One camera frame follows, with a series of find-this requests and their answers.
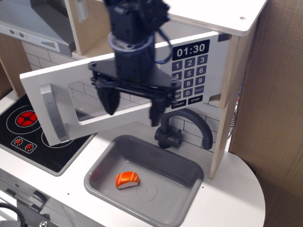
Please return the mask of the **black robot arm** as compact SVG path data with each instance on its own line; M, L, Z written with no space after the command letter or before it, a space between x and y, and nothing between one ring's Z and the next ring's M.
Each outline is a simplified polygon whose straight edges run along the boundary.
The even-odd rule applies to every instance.
M92 85L109 115L117 110L121 92L150 99L150 120L155 127L176 101L180 88L180 82L159 68L172 55L156 59L155 33L169 42L160 29L169 20L169 6L161 0L106 0L105 5L111 24L108 43L115 57L89 63Z

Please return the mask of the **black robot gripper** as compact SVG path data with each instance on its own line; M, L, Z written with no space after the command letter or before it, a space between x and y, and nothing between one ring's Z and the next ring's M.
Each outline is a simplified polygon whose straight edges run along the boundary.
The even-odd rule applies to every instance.
M92 84L109 115L118 108L120 92L152 99L151 126L159 124L166 108L175 103L180 82L159 68L163 61L155 59L155 37L149 35L142 41L130 44L114 35L108 38L114 50L109 60L91 61Z

